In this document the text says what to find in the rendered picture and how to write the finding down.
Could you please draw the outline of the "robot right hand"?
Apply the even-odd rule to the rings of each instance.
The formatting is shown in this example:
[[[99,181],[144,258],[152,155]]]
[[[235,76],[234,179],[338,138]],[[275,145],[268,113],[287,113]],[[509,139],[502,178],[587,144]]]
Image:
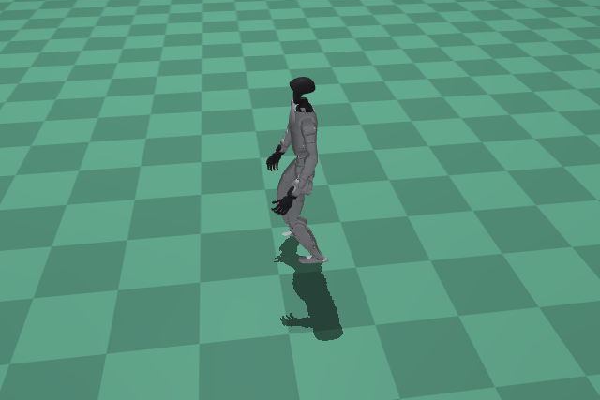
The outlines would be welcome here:
[[[275,170],[275,165],[277,167],[278,170],[278,162],[281,159],[281,155],[284,155],[285,153],[281,153],[281,145],[279,145],[276,149],[276,152],[273,153],[271,156],[269,156],[269,158],[266,161],[266,165],[267,165],[267,169],[272,171],[272,165],[273,165],[273,170]],[[270,166],[270,169],[269,169]]]

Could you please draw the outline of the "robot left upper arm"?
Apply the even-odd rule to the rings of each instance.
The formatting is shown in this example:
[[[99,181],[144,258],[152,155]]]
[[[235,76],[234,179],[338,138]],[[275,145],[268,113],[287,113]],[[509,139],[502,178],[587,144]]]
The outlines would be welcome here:
[[[318,163],[317,143],[316,143],[316,126],[311,118],[303,119],[301,125],[301,133],[304,137],[305,148],[308,156],[304,158],[304,164],[308,158],[314,158],[316,165]]]

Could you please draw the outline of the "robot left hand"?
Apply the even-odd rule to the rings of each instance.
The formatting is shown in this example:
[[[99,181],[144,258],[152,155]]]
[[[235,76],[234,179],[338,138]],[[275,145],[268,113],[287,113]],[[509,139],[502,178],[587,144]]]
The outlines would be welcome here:
[[[289,189],[289,191],[287,192],[287,194],[288,194],[287,196],[284,196],[281,200],[276,200],[276,201],[272,202],[273,204],[279,202],[279,205],[276,208],[271,208],[271,210],[274,211],[274,213],[277,213],[278,215],[285,215],[285,214],[287,214],[287,212],[289,211],[289,209],[293,205],[293,200],[295,200],[298,197],[298,196],[295,197],[295,196],[292,195],[293,190],[294,190],[294,186],[292,186]]]

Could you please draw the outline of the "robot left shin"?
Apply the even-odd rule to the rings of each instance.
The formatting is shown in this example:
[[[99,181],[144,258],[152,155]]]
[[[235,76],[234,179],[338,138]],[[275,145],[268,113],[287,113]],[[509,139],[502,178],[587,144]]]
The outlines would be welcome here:
[[[296,223],[292,228],[289,227],[292,235],[308,252],[316,259],[323,260],[323,254],[317,246],[317,242],[311,229],[302,223]],[[314,255],[316,256],[314,256]]]

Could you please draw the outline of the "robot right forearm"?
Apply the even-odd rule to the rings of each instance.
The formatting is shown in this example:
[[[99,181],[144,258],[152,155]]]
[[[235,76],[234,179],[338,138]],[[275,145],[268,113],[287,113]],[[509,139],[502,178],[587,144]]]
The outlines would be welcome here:
[[[280,142],[281,145],[281,153],[285,153],[288,150],[288,147],[291,145],[292,143],[292,139],[291,139],[291,131],[290,129],[287,127],[286,130],[286,134],[284,135],[283,139]]]

